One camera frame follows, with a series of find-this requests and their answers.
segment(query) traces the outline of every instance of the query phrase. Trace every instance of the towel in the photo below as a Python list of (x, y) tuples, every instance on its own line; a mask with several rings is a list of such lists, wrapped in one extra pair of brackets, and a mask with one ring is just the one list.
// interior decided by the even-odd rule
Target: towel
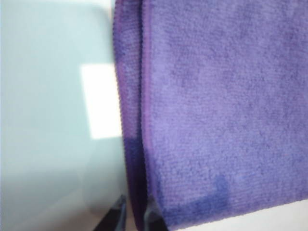
[(308, 198), (308, 1), (117, 0), (132, 208), (170, 230)]

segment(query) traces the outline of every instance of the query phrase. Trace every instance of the white background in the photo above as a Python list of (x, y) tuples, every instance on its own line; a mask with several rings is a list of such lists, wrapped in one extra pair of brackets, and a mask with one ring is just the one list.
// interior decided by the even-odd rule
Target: white background
[[(1, 1), (2, 231), (91, 231), (127, 194), (113, 8)], [(308, 200), (189, 230), (307, 231)]]

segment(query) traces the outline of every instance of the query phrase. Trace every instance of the black object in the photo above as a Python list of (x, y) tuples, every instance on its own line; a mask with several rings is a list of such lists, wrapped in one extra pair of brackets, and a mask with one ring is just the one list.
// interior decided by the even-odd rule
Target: black object
[(148, 206), (144, 214), (145, 231), (168, 231), (167, 225), (154, 198), (149, 197)]
[(124, 231), (126, 224), (126, 198), (121, 195), (94, 231)]
[[(120, 198), (93, 231), (124, 231), (126, 224), (126, 198)], [(154, 198), (149, 197), (144, 213), (144, 231), (168, 231)]]

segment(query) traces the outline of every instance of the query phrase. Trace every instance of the damp spot on towel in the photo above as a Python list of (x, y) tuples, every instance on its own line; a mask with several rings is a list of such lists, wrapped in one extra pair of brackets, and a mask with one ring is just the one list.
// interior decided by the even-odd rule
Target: damp spot on towel
[(191, 225), (204, 221), (211, 221), (228, 208), (229, 186), (223, 175), (214, 180), (215, 190), (198, 200), (181, 204), (171, 209), (163, 209), (164, 218), (168, 226), (176, 228), (179, 225)]

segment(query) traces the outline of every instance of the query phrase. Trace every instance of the microfiber cloth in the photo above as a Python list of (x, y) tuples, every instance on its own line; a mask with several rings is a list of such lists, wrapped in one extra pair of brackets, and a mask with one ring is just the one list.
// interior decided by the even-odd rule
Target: microfiber cloth
[(132, 208), (170, 230), (308, 198), (308, 1), (117, 0)]

